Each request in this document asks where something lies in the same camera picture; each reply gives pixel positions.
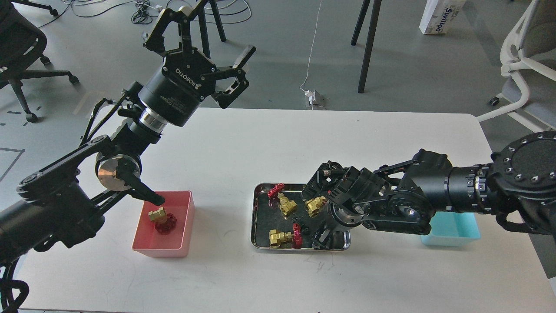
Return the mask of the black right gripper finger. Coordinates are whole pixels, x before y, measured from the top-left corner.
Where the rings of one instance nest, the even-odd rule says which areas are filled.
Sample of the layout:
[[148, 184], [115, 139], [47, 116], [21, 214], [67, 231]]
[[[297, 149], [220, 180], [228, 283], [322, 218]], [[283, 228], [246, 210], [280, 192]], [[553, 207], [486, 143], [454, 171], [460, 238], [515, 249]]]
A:
[[312, 238], [312, 248], [315, 250], [330, 250], [332, 245], [332, 234], [330, 229], [318, 229]]
[[324, 214], [319, 213], [316, 216], [309, 216], [307, 213], [300, 214], [301, 232], [304, 237], [314, 237], [315, 234], [322, 230]]

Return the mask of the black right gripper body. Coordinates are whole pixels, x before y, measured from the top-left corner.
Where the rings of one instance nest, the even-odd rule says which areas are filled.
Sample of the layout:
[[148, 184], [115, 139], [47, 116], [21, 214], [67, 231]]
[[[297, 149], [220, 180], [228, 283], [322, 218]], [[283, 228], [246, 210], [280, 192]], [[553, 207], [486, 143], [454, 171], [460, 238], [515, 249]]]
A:
[[320, 229], [349, 230], [359, 226], [369, 213], [362, 202], [385, 196], [390, 190], [390, 182], [367, 168], [344, 168], [337, 162], [328, 161], [318, 167], [304, 186], [301, 198], [304, 201], [320, 196], [327, 199], [323, 212], [319, 214], [322, 217]]

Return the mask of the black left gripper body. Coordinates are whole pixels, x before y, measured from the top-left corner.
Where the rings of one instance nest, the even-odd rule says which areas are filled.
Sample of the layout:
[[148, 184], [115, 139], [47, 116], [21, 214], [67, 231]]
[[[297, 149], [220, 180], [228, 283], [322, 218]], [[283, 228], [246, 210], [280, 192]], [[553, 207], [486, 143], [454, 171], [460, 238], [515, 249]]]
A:
[[163, 63], [139, 91], [139, 99], [167, 122], [182, 127], [204, 98], [214, 93], [214, 80], [201, 75], [215, 71], [216, 65], [197, 48], [168, 51]]

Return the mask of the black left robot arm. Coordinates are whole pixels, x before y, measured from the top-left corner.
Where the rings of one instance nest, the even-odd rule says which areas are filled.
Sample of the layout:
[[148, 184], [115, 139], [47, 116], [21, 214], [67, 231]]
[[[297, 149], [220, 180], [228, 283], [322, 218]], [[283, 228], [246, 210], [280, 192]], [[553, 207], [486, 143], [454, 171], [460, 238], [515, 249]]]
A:
[[190, 24], [203, 20], [201, 0], [194, 8], [164, 9], [144, 46], [162, 57], [147, 84], [134, 82], [99, 123], [114, 113], [125, 117], [117, 132], [93, 137], [92, 127], [104, 103], [94, 108], [79, 147], [19, 183], [20, 200], [1, 212], [1, 307], [16, 313], [29, 295], [28, 285], [14, 279], [20, 257], [30, 250], [48, 251], [62, 242], [71, 248], [93, 238], [105, 212], [129, 195], [161, 206], [163, 196], [141, 182], [141, 154], [161, 138], [167, 124], [182, 127], [207, 97], [227, 108], [248, 86], [245, 64], [256, 48], [247, 46], [232, 66], [217, 67], [201, 26], [203, 50], [191, 43]]

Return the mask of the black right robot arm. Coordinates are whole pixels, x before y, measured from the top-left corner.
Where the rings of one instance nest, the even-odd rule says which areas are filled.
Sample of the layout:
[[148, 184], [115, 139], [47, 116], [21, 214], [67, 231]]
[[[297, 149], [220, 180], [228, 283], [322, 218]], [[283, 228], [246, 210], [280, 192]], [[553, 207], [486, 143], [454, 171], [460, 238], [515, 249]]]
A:
[[313, 246], [334, 232], [369, 230], [427, 235], [437, 212], [495, 216], [505, 230], [555, 236], [555, 131], [531, 133], [492, 154], [492, 162], [455, 167], [421, 149], [411, 160], [376, 171], [322, 163], [301, 198], [327, 200]]

